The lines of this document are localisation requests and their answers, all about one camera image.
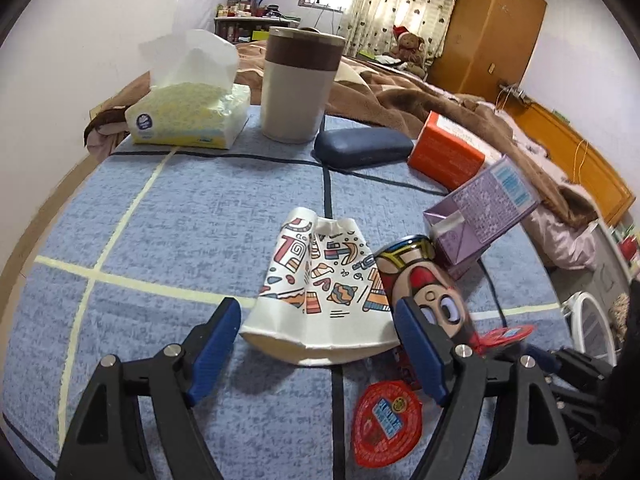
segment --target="curtain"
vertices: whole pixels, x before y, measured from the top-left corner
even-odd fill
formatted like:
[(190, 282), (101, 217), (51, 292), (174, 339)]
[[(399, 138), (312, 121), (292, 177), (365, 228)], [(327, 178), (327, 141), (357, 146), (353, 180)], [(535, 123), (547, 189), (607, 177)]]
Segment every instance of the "curtain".
[(456, 0), (353, 0), (342, 16), (338, 34), (346, 38), (345, 54), (359, 50), (388, 52), (394, 44), (393, 26), (404, 25), (424, 38), (425, 65), (442, 54), (444, 38)]

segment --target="wooden wardrobe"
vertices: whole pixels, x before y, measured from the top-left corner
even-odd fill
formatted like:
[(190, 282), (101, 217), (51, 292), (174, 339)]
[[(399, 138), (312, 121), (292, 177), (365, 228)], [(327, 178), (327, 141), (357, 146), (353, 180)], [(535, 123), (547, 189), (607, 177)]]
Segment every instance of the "wooden wardrobe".
[(456, 0), (442, 56), (427, 81), (494, 102), (519, 84), (545, 15), (544, 0)]

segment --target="plush toy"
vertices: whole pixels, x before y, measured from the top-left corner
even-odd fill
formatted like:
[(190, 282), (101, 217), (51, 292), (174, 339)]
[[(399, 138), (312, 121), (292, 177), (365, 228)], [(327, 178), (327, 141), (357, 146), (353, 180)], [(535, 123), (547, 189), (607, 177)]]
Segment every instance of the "plush toy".
[(424, 40), (413, 34), (406, 27), (394, 27), (394, 37), (398, 44), (393, 46), (389, 54), (396, 59), (401, 59), (407, 66), (405, 70), (424, 79), (426, 72), (424, 65)]

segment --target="crushed paper cup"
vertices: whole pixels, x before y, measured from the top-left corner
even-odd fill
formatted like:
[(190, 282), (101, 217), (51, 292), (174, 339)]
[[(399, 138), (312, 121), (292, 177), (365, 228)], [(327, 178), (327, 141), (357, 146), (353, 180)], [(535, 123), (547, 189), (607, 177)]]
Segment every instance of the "crushed paper cup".
[(378, 267), (356, 222), (291, 211), (239, 333), (266, 354), (303, 366), (357, 361), (398, 346)]

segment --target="cartoon eye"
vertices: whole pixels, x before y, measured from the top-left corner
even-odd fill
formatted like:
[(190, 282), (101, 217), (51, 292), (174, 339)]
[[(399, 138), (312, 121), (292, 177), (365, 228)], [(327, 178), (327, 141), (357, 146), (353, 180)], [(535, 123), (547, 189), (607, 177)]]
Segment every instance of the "cartoon eye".
[(456, 324), (460, 322), (460, 313), (456, 303), (449, 296), (440, 298), (440, 308), (450, 323)]
[(427, 321), (429, 323), (431, 323), (432, 325), (438, 324), (438, 321), (436, 320), (436, 315), (433, 313), (433, 310), (431, 310), (430, 306), (421, 305), (420, 310), (424, 314), (424, 317), (427, 318)]

